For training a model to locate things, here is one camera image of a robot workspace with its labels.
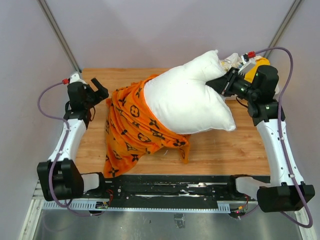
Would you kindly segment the white pillow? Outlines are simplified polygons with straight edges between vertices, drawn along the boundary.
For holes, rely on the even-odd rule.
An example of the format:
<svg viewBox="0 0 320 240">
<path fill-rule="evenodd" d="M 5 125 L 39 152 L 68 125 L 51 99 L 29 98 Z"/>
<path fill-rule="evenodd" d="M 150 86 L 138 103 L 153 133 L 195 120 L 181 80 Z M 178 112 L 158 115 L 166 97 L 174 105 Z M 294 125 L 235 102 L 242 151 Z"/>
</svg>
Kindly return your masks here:
<svg viewBox="0 0 320 240">
<path fill-rule="evenodd" d="M 161 124 L 177 134 L 236 129 L 226 99 L 206 83 L 226 73 L 217 50 L 169 69 L 143 88 L 145 102 Z"/>
</svg>

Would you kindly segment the orange monogram pillowcase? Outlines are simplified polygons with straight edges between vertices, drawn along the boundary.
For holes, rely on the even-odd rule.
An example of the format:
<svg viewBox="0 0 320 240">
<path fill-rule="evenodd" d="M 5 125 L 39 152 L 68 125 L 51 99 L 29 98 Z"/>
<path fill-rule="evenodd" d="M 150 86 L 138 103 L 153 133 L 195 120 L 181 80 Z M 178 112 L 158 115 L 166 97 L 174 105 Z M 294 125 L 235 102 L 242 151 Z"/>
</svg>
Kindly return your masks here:
<svg viewBox="0 0 320 240">
<path fill-rule="evenodd" d="M 144 86 L 151 75 L 130 86 L 116 89 L 106 100 L 108 114 L 105 122 L 105 178 L 115 178 L 130 171 L 144 155 L 162 148 L 177 149 L 184 164 L 189 162 L 189 135 L 167 129 L 151 112 L 144 97 Z"/>
</svg>

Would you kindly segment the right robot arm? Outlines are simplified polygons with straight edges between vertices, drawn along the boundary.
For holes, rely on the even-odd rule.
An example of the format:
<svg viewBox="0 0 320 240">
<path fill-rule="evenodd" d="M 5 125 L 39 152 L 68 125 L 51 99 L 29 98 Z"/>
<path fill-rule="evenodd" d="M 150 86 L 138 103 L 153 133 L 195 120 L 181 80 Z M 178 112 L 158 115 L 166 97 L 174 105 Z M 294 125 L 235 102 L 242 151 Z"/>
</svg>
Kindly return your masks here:
<svg viewBox="0 0 320 240">
<path fill-rule="evenodd" d="M 245 75 L 234 67 L 225 75 L 206 82 L 224 97 L 235 95 L 247 101 L 247 112 L 267 154 L 270 182 L 265 183 L 246 174 L 232 175 L 226 193 L 232 200 L 243 195 L 257 200 L 265 213 L 299 211 L 315 196 L 314 186 L 305 183 L 291 153 L 285 114 L 274 98 L 278 81 L 275 67 L 261 65 L 252 82 L 245 80 Z"/>
</svg>

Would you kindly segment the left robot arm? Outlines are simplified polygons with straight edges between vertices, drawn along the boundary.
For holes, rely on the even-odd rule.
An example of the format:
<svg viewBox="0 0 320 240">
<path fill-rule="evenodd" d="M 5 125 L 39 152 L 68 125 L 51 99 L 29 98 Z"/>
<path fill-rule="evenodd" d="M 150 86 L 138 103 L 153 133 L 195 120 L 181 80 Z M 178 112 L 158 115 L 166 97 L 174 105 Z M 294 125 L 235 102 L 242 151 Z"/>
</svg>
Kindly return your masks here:
<svg viewBox="0 0 320 240">
<path fill-rule="evenodd" d="M 40 162 L 36 169 L 47 201 L 78 199 L 86 192 L 101 198 L 107 193 L 101 172 L 81 174 L 75 164 L 81 139 L 95 116 L 91 110 L 109 97 L 108 89 L 96 78 L 92 78 L 91 82 L 97 90 L 93 90 L 78 73 L 62 81 L 67 86 L 69 98 L 64 106 L 64 116 L 60 118 L 62 132 L 48 160 Z"/>
</svg>

